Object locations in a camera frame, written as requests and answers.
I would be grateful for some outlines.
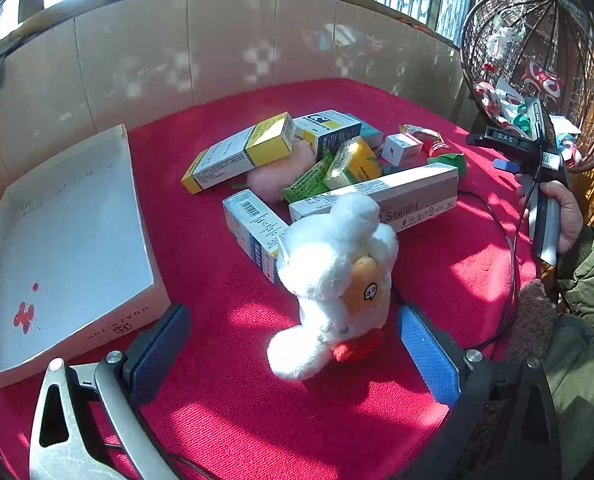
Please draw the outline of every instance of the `person's arm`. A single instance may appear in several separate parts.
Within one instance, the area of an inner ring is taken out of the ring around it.
[[[594,327],[594,227],[584,225],[573,193],[561,182],[545,182],[540,189],[561,206],[558,288],[571,312]]]

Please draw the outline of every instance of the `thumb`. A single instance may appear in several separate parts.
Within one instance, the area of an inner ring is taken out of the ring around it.
[[[552,182],[542,182],[539,188],[546,196],[552,196],[562,207],[566,207],[575,202],[575,196],[571,193],[564,184],[557,180]]]

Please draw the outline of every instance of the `jacket cuff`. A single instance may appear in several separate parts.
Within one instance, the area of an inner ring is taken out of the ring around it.
[[[584,225],[570,249],[560,256],[557,267],[557,276],[559,279],[570,280],[573,277],[575,269],[577,269],[580,264],[590,256],[590,253],[593,250],[593,240],[593,228]]]

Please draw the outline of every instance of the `red tablecloth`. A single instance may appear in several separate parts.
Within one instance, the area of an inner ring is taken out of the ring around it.
[[[469,148],[465,132],[381,90],[350,80],[266,88],[190,108],[129,135],[142,212],[172,301],[190,307],[193,332],[155,402],[142,412],[163,446],[224,479],[378,479],[413,458],[442,422],[395,334],[360,364],[331,365],[305,383],[274,377],[266,346],[298,322],[295,298],[273,286],[227,231],[221,200],[231,182],[191,196],[180,184],[190,161],[216,140],[279,112],[293,117],[334,108],[386,134],[411,123],[438,130],[468,160],[460,183],[486,198],[512,232],[512,179],[494,154]],[[521,282],[535,276],[526,238]],[[393,282],[463,347],[490,336],[508,293],[510,257],[498,226],[476,200],[399,234]],[[78,359],[123,349],[134,335]],[[28,446],[41,376],[0,390],[0,453],[28,477]],[[105,434],[109,425],[95,415]],[[195,478],[187,471],[190,478]]]

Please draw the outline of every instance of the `open white cardboard box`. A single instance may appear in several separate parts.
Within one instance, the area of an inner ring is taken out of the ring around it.
[[[136,330],[169,304],[123,125],[8,187],[0,202],[0,386]]]

